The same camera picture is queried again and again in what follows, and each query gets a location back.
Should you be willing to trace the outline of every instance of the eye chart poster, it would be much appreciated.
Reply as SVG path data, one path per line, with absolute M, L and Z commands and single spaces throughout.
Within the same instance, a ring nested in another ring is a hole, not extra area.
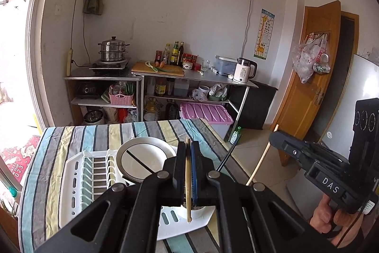
M 254 57 L 266 60 L 268 47 L 271 40 L 272 27 L 274 26 L 274 18 L 275 15 L 269 13 L 265 9 L 262 9 Z

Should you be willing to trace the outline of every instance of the stainless steel countertop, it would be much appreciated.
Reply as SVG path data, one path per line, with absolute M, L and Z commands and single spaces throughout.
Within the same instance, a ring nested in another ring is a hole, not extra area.
M 116 74 L 102 74 L 96 75 L 88 67 L 78 67 L 71 72 L 69 77 L 65 79 L 91 79 L 91 80 L 106 80 L 106 81 L 140 81 L 141 77 L 135 74 L 130 73 L 130 68 L 132 64 L 128 64 L 125 70 L 114 70 Z
M 240 84 L 236 81 L 229 79 L 225 75 L 219 75 L 211 70 L 208 70 L 204 72 L 204 75 L 201 75 L 200 73 L 194 71 L 194 70 L 184 70 L 184 76 L 183 77 L 174 77 L 172 75 L 165 75 L 165 74 L 155 74 L 155 73 L 142 73 L 142 72 L 135 72 L 136 75 L 143 75 L 143 76 L 149 76 L 149 77 L 166 77 L 166 78 L 183 78 L 183 79 L 190 79 L 192 81 L 202 81 L 202 82 L 211 82 L 211 83 L 220 83 L 220 84 L 229 84 L 229 85 L 236 85 L 236 86 L 248 86 L 248 87 L 254 87 L 258 88 L 257 85 L 255 85 L 253 82 L 248 81 L 246 84 Z
M 122 70 L 120 75 L 118 74 L 103 74 L 103 75 L 96 75 L 95 72 L 90 70 L 88 67 L 78 67 L 74 69 L 71 72 L 71 75 L 69 77 L 65 77 L 65 79 L 87 79 L 87 80 L 108 80 L 108 81 L 140 81 L 142 78 L 141 76 L 149 76 L 149 77 L 165 77 L 165 78 L 184 78 L 184 79 L 190 79 L 192 81 L 202 81 L 202 82 L 211 82 L 211 83 L 220 83 L 220 84 L 229 84 L 229 85 L 236 85 L 236 86 L 248 86 L 253 88 L 258 88 L 257 85 L 255 85 L 253 82 L 248 81 L 246 84 L 240 84 L 236 81 L 229 79 L 225 75 L 219 75 L 211 70 L 208 70 L 204 72 L 204 75 L 201 75 L 200 73 L 194 71 L 194 70 L 184 70 L 184 76 L 183 77 L 175 77 L 172 75 L 165 75 L 165 74 L 155 74 L 155 73 L 142 73 L 142 72 L 136 72 L 131 73 L 130 69 L 133 67 L 133 63 L 129 63 L 125 70 Z

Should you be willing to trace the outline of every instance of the refrigerator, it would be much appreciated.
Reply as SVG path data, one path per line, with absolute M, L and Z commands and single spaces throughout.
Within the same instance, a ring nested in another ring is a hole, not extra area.
M 349 158 L 353 141 L 353 123 L 357 100 L 379 98 L 379 66 L 359 56 L 353 56 L 342 99 L 322 143 L 329 149 Z M 304 177 L 300 170 L 287 182 L 287 189 L 304 218 L 311 218 L 323 193 Z

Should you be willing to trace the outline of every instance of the wooden door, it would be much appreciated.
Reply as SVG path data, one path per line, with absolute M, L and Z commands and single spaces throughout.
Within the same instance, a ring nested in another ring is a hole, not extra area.
M 312 32 L 329 32 L 328 51 L 329 74 L 314 73 L 310 79 L 302 84 L 295 71 L 289 82 L 286 94 L 280 105 L 274 123 L 283 130 L 299 139 L 303 139 L 310 128 L 322 102 L 326 88 L 332 74 L 337 54 L 341 24 L 341 3 L 336 0 L 321 7 L 306 7 L 301 42 Z M 280 161 L 285 166 L 290 158 L 283 151 L 279 151 Z

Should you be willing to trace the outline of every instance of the black cabinet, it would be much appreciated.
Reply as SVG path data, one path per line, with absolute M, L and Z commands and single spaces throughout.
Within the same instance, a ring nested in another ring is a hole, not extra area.
M 277 89 L 267 84 L 254 82 L 259 88 L 250 88 L 246 98 L 242 114 L 239 118 L 238 125 L 246 129 L 262 129 L 265 123 L 268 109 L 275 96 Z M 243 95 L 246 88 L 243 86 L 232 86 L 229 93 L 229 100 L 239 108 L 241 106 Z M 230 116 L 235 120 L 237 112 L 227 105 Z

